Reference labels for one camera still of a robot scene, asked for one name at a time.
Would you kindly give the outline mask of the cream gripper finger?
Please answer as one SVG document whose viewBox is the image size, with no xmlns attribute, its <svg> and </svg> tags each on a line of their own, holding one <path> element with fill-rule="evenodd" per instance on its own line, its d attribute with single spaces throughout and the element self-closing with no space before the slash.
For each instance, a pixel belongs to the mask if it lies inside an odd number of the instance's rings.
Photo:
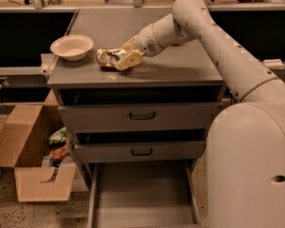
<svg viewBox="0 0 285 228">
<path fill-rule="evenodd" d="M 143 61 L 143 54 L 137 49 L 131 49 L 118 54 L 115 68 L 118 70 L 126 70 L 134 67 Z"/>
<path fill-rule="evenodd" d="M 136 40 L 135 39 L 131 39 L 131 40 L 128 40 L 126 43 L 124 43 L 122 45 L 122 48 L 125 49 L 125 50 L 133 50 L 133 49 L 136 49 Z"/>
</svg>

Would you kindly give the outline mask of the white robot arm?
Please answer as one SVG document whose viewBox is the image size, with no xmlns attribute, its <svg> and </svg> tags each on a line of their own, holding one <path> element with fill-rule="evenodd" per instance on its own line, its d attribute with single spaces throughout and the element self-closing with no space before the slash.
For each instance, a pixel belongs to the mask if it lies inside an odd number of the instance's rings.
<svg viewBox="0 0 285 228">
<path fill-rule="evenodd" d="M 115 66 L 184 39 L 199 40 L 236 100 L 206 141 L 209 228 L 285 228 L 285 83 L 215 23 L 203 0 L 175 0 L 171 14 L 123 44 Z"/>
</svg>

